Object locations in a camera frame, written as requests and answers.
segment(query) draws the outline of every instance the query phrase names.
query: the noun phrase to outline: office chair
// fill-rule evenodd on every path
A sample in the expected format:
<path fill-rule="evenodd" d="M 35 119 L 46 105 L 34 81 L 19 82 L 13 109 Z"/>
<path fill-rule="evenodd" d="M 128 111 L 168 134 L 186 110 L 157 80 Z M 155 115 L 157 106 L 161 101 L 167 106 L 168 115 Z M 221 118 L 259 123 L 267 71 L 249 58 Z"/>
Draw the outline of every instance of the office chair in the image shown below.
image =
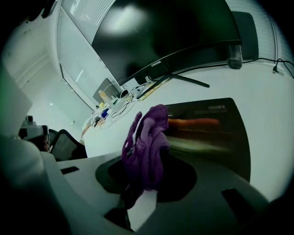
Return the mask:
<path fill-rule="evenodd" d="M 76 141 L 69 132 L 62 129 L 60 130 L 53 140 L 51 140 L 52 149 L 51 154 L 55 157 L 57 162 L 76 160 L 87 158 L 85 146 Z"/>
<path fill-rule="evenodd" d="M 52 143 L 54 141 L 57 134 L 58 134 L 58 131 L 53 130 L 53 129 L 49 129 L 50 143 Z"/>

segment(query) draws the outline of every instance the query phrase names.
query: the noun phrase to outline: monitor base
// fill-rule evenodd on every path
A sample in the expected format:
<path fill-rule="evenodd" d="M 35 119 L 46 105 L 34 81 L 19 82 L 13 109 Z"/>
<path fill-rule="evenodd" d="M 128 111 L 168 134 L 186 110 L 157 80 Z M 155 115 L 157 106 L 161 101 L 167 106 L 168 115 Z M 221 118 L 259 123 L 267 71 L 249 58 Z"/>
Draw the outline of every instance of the monitor base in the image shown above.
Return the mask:
<path fill-rule="evenodd" d="M 152 90 L 154 87 L 158 86 L 160 83 L 162 83 L 163 81 L 165 81 L 166 79 L 168 78 L 175 78 L 175 79 L 179 79 L 179 80 L 183 80 L 183 81 L 186 81 L 186 82 L 190 82 L 190 83 L 194 83 L 194 84 L 197 84 L 197 85 L 200 85 L 200 86 L 204 86 L 204 87 L 207 87 L 209 88 L 210 85 L 206 84 L 206 83 L 203 83 L 203 82 L 200 82 L 200 81 L 197 81 L 197 80 L 194 80 L 194 79 L 191 79 L 191 78 L 186 78 L 186 77 L 183 77 L 183 76 L 180 76 L 180 75 L 176 75 L 176 74 L 167 74 L 167 75 L 164 75 L 160 80 L 156 81 L 156 83 L 154 83 L 151 87 L 149 87 L 146 91 L 144 91 L 142 94 L 140 94 L 137 99 L 140 99 L 143 95 L 145 95 L 148 91 Z"/>

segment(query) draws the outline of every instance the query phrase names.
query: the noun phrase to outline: purple cloth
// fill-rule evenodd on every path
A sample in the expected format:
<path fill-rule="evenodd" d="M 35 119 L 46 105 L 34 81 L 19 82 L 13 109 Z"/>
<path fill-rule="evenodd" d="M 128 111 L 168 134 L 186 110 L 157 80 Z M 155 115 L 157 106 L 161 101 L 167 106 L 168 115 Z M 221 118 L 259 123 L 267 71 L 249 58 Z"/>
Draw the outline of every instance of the purple cloth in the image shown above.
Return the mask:
<path fill-rule="evenodd" d="M 133 144 L 133 134 L 141 117 L 142 113 L 139 112 L 131 125 L 122 150 L 122 161 L 130 180 L 126 195 L 123 196 L 126 208 L 131 208 L 135 204 L 143 189 L 159 189 L 164 174 L 159 150 L 170 147 L 163 134 L 169 126 L 166 107 L 157 105 L 146 113 L 138 126 L 136 143 Z M 133 148 L 132 155 L 127 157 L 131 148 Z"/>

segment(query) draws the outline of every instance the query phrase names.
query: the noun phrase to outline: curved monitor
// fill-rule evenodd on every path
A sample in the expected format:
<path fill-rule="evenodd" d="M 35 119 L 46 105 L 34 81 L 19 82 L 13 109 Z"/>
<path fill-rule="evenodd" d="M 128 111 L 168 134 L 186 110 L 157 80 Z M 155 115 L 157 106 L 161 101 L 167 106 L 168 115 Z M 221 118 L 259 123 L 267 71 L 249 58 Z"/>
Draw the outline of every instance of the curved monitor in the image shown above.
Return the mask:
<path fill-rule="evenodd" d="M 240 44 L 224 0 L 116 0 L 92 46 L 122 85 L 174 72 L 171 55 L 180 61 L 187 50 Z"/>

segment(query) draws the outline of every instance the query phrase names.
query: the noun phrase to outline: desk surface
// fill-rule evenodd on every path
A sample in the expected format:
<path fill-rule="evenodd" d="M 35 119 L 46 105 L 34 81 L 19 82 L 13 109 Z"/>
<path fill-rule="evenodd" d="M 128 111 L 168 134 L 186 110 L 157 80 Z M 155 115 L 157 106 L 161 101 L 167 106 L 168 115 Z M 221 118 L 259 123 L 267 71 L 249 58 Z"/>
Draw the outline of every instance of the desk surface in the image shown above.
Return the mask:
<path fill-rule="evenodd" d="M 88 157 L 121 152 L 135 115 L 157 104 L 231 97 L 243 119 L 250 147 L 250 183 L 268 200 L 280 196 L 294 169 L 294 79 L 272 73 L 272 65 L 243 64 L 241 70 L 215 67 L 182 74 L 210 84 L 205 88 L 172 79 L 137 102 L 117 123 L 90 127 L 84 135 Z"/>

